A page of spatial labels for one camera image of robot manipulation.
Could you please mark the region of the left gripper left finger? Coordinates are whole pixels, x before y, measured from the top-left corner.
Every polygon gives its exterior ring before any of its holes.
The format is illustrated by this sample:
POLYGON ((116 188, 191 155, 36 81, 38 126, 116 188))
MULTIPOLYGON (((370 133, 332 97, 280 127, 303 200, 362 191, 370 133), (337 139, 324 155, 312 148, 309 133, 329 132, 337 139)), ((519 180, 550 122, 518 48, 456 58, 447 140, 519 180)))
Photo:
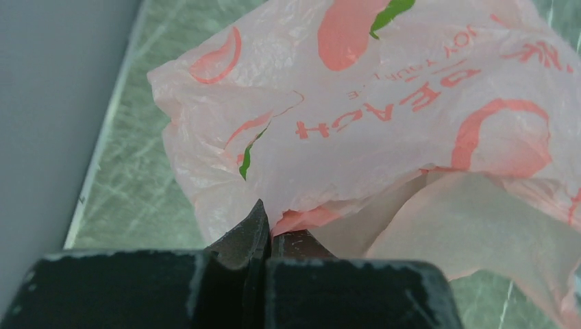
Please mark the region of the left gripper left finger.
POLYGON ((262 202, 204 249, 81 249, 39 259, 2 328, 261 328, 262 202))

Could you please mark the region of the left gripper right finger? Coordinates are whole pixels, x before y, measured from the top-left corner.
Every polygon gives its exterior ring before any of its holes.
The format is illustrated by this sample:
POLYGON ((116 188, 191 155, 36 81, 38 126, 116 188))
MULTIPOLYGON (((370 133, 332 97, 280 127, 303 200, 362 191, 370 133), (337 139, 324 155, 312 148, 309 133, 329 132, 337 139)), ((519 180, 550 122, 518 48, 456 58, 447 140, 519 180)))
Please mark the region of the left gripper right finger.
POLYGON ((303 230, 273 238, 266 270, 266 328, 463 327, 431 263, 337 258, 303 230))

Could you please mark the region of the pink plastic bag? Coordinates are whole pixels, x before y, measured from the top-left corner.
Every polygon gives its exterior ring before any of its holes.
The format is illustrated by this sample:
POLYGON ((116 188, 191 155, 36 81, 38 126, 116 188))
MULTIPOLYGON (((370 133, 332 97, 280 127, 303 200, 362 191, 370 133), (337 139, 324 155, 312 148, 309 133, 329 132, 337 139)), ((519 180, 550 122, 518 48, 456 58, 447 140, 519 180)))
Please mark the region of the pink plastic bag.
POLYGON ((580 56, 531 1, 267 1, 147 75, 203 237, 511 278, 579 328, 580 56))

